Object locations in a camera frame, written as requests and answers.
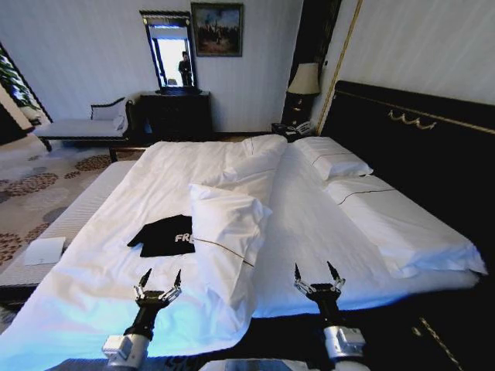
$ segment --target framed painting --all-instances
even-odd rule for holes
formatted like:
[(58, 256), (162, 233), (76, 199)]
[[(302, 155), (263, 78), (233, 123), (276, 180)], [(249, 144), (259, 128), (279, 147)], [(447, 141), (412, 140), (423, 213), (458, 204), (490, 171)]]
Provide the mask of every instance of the framed painting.
[(242, 56), (243, 5), (191, 3), (197, 56)]

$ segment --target white pillow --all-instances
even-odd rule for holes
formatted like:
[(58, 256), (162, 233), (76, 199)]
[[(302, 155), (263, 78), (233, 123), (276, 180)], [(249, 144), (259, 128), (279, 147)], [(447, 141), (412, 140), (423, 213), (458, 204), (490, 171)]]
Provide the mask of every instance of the white pillow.
[(252, 196), (189, 185), (196, 259), (207, 287), (236, 308), (253, 298), (251, 275), (271, 210)]
[(373, 172), (366, 162), (331, 138), (308, 137), (295, 141), (294, 145), (323, 180), (331, 176), (359, 176)]
[(336, 180), (326, 192), (378, 247), (393, 277), (412, 277), (422, 270), (486, 274), (480, 253), (468, 239), (383, 180)]

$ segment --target gold trim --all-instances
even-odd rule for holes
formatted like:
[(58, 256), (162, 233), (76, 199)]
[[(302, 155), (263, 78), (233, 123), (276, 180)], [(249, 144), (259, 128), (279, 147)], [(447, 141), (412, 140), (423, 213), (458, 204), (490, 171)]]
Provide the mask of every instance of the gold trim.
[(382, 100), (376, 100), (376, 99), (373, 99), (373, 98), (362, 97), (360, 95), (356, 95), (356, 94), (352, 94), (352, 93), (347, 93), (346, 91), (341, 91), (341, 90), (337, 90), (336, 89), (335, 92), (336, 93), (339, 93), (339, 94), (348, 95), (349, 97), (360, 98), (360, 99), (368, 100), (370, 102), (383, 104), (385, 106), (393, 107), (393, 108), (398, 109), (398, 110), (401, 110), (401, 111), (412, 112), (413, 114), (419, 114), (421, 116), (430, 117), (430, 118), (433, 118), (435, 120), (440, 120), (440, 121), (448, 122), (450, 124), (455, 124), (455, 125), (463, 126), (465, 128), (469, 128), (469, 129), (473, 129), (473, 130), (478, 130), (478, 131), (482, 131), (482, 132), (487, 133), (487, 134), (494, 134), (495, 135), (495, 130), (494, 129), (484, 128), (483, 126), (476, 126), (476, 125), (469, 124), (469, 123), (464, 122), (464, 121), (457, 121), (457, 120), (453, 120), (452, 118), (438, 116), (436, 114), (429, 114), (427, 112), (414, 110), (412, 108), (407, 108), (407, 107), (403, 107), (403, 106), (398, 106), (396, 104), (392, 104), (392, 103), (388, 103), (388, 102), (383, 102)]
[(392, 121), (402, 121), (402, 123), (406, 125), (415, 125), (415, 127), (417, 127), (419, 130), (432, 130), (436, 126), (436, 121), (430, 125), (422, 125), (421, 119), (419, 117), (414, 120), (407, 120), (405, 118), (405, 114), (395, 117), (394, 110), (390, 110), (390, 112), (388, 112), (388, 117)]
[(350, 37), (353, 34), (354, 26), (356, 25), (357, 16), (359, 15), (359, 11), (361, 10), (362, 4), (363, 4), (363, 0), (358, 0), (358, 2), (356, 4), (356, 9), (354, 10), (353, 20), (350, 21), (350, 26), (349, 26), (349, 30), (347, 31), (346, 41), (344, 41), (342, 50), (340, 51), (339, 62), (337, 63), (335, 71), (333, 72), (332, 82), (330, 83), (330, 87), (326, 93), (325, 103), (323, 104), (323, 109), (322, 109), (321, 114), (319, 116), (318, 124), (316, 125), (316, 133), (318, 135), (320, 135), (322, 133), (323, 116), (325, 116), (325, 111), (326, 111), (326, 108), (328, 107), (328, 103), (330, 101), (330, 96), (332, 95), (332, 91), (333, 91), (333, 88), (335, 87), (337, 77), (339, 76), (340, 67), (342, 66), (343, 58), (346, 55), (347, 47), (349, 46)]
[(459, 371), (464, 371), (463, 368), (461, 367), (461, 364), (459, 361), (456, 359), (456, 357), (452, 354), (449, 348), (447, 348), (447, 345), (442, 341), (440, 338), (439, 334), (436, 333), (434, 328), (423, 318), (419, 317), (419, 321), (423, 324), (423, 326), (428, 330), (429, 334), (433, 339), (436, 341), (436, 343), (440, 346), (440, 348), (443, 349), (443, 351), (446, 353), (446, 355), (450, 358), (452, 363), (456, 365), (457, 369)]

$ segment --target cushion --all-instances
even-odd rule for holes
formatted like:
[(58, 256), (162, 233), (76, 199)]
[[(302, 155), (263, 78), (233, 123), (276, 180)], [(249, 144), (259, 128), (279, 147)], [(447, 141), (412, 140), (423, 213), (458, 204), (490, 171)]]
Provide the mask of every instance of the cushion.
[(52, 124), (37, 127), (38, 137), (112, 137), (122, 138), (122, 131), (116, 131), (112, 120), (58, 120)]
[(368, 175), (373, 170), (351, 151), (328, 137), (308, 137), (294, 142), (323, 180), (333, 176)]
[(463, 235), (375, 176), (337, 179), (326, 192), (377, 246), (393, 277), (423, 270), (486, 274), (475, 246)]

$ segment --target lampshade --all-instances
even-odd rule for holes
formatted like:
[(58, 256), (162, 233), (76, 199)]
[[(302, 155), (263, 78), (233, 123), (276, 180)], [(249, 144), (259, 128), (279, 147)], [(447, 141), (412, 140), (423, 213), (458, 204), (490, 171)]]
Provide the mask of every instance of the lampshade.
[(287, 89), (292, 94), (318, 94), (318, 63), (301, 63)]

